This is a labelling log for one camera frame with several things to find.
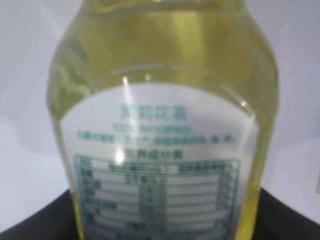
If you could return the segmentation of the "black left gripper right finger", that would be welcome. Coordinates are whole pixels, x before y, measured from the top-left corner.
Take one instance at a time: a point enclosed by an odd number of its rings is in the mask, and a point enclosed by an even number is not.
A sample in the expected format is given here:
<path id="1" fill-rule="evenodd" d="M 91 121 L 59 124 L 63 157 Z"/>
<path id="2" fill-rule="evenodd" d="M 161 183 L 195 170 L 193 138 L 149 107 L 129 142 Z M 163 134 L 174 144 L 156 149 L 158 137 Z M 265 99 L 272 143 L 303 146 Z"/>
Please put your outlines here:
<path id="1" fill-rule="evenodd" d="M 260 190 L 253 240 L 320 240 L 320 225 Z"/>

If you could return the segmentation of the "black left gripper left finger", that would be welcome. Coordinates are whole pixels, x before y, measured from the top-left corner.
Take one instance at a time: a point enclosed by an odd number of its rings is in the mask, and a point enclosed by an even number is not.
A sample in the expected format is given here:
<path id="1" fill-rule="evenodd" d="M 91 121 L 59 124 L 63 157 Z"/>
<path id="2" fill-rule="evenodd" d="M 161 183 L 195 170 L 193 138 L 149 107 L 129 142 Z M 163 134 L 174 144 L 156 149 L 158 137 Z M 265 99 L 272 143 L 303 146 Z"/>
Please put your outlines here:
<path id="1" fill-rule="evenodd" d="M 0 233 L 2 240 L 79 240 L 71 193 Z"/>

